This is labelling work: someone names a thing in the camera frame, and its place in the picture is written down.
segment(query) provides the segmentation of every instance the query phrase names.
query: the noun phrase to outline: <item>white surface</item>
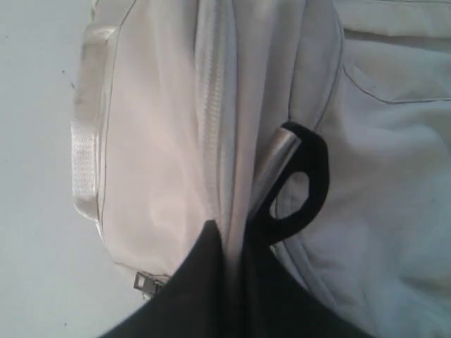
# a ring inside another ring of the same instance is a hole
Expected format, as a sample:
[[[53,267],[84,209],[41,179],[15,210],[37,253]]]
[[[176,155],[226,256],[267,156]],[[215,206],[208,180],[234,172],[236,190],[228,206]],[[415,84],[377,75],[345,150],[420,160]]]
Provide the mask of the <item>white surface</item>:
[[[71,198],[88,19],[89,0],[0,1],[0,337],[96,337],[142,304]]]

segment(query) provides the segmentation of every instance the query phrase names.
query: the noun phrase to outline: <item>white wall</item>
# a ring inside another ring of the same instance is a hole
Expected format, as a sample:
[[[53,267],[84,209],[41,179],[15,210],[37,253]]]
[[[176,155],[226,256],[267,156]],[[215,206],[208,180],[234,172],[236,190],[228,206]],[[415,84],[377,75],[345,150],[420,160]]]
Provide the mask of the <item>white wall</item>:
[[[89,0],[0,1],[0,337],[94,337],[142,304],[73,208],[70,115]]]

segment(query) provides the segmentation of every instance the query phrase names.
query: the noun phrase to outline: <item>white backpack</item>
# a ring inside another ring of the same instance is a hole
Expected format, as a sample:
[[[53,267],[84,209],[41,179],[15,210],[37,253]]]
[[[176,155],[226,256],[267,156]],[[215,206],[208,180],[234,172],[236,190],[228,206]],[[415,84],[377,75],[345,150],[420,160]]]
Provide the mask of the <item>white backpack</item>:
[[[451,337],[450,53],[449,0],[100,0],[75,205],[154,291],[215,220],[233,288],[246,221],[302,143],[280,126],[297,123],[326,141],[330,187],[278,260],[375,337]],[[273,215],[308,187],[293,175]]]

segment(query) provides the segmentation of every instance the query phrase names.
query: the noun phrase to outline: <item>backpack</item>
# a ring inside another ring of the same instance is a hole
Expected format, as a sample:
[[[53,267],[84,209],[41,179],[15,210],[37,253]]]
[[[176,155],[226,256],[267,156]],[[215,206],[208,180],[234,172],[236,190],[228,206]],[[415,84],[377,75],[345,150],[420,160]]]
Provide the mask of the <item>backpack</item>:
[[[451,336],[450,7],[98,1],[73,194],[140,330]]]

